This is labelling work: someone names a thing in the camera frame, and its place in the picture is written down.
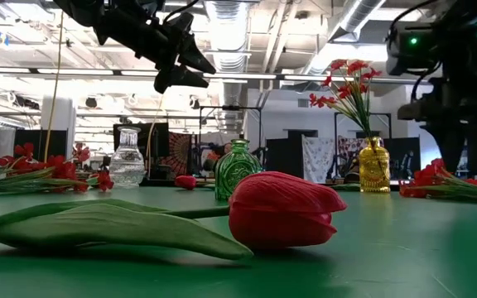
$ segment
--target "green tabletop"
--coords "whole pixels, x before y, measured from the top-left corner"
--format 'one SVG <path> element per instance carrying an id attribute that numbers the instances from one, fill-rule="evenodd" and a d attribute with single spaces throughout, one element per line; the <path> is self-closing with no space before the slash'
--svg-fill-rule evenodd
<path id="1" fill-rule="evenodd" d="M 31 255 L 0 245 L 0 298 L 477 297 L 477 204 L 342 193 L 327 243 L 231 262 L 193 252 L 109 246 Z M 125 199 L 168 209 L 215 205 L 210 190 L 90 191 L 0 197 L 0 214 L 48 202 Z M 228 234 L 227 218 L 202 219 Z"/>

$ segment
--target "tulip petal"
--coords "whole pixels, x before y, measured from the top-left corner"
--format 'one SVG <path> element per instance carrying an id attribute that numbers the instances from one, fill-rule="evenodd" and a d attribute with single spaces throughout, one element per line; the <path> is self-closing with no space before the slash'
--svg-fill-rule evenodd
<path id="1" fill-rule="evenodd" d="M 229 203 L 257 210 L 313 214 L 347 208 L 335 190 L 275 171 L 265 171 L 242 179 Z"/>
<path id="2" fill-rule="evenodd" d="M 331 188 L 280 172 L 242 179 L 229 204 L 233 236 L 264 249 L 325 243 L 336 233 L 330 212 L 347 208 Z"/>

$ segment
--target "green glass bottle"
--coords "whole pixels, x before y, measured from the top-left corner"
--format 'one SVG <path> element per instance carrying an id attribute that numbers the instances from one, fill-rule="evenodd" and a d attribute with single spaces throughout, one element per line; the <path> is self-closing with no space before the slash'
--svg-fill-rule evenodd
<path id="1" fill-rule="evenodd" d="M 257 157 L 248 152 L 248 140 L 231 141 L 231 152 L 222 156 L 214 171 L 214 193 L 218 200 L 228 200 L 235 186 L 247 175 L 259 173 L 262 168 Z"/>

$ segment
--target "tulip stem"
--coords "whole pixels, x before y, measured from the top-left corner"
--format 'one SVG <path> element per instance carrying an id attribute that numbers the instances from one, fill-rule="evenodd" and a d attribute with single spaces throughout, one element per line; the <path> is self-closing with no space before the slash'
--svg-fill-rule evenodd
<path id="1" fill-rule="evenodd" d="M 184 219 L 206 219 L 229 215 L 229 206 L 214 207 L 208 209 L 191 209 L 180 211 L 160 211 L 159 214 L 168 214 Z"/>

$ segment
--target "gold vase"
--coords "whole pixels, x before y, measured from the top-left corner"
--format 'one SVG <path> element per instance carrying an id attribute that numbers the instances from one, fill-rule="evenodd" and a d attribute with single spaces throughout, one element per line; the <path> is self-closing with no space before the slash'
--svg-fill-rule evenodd
<path id="1" fill-rule="evenodd" d="M 380 146 L 380 137 L 367 138 L 359 153 L 360 191 L 388 193 L 389 152 Z"/>

